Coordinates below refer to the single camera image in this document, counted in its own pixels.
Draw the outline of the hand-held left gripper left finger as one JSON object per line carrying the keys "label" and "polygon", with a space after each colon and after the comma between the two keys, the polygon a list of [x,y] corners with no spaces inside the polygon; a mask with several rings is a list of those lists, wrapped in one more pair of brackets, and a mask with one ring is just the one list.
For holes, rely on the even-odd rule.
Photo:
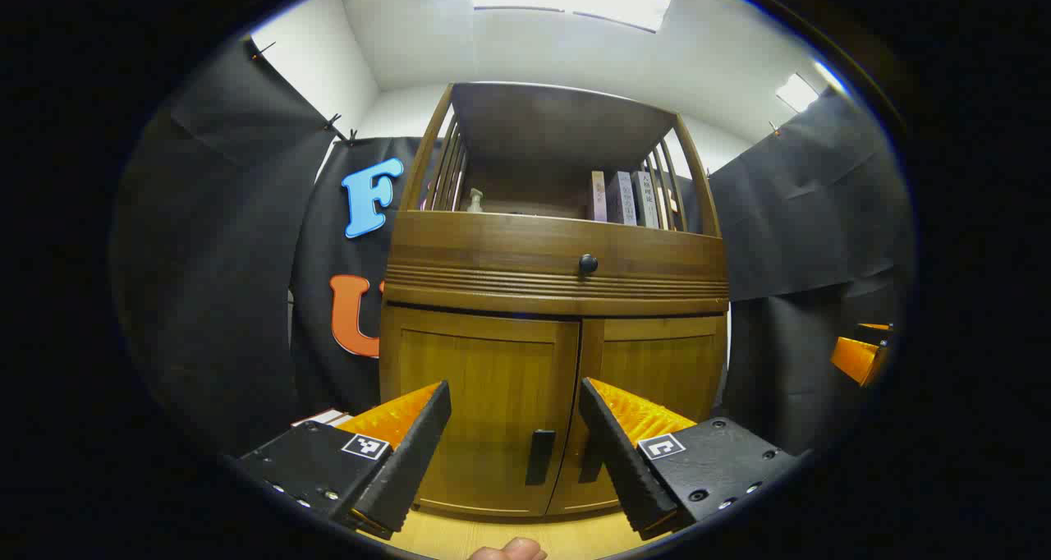
{"label": "hand-held left gripper left finger", "polygon": [[390,539],[401,530],[452,414],[447,381],[338,426],[304,420],[236,462],[320,519]]}

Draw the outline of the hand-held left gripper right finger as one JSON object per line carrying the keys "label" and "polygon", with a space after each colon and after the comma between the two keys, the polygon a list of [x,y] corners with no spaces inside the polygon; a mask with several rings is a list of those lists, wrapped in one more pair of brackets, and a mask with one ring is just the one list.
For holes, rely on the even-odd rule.
{"label": "hand-held left gripper right finger", "polygon": [[723,415],[691,421],[594,378],[581,380],[579,411],[643,540],[721,521],[802,464]]}

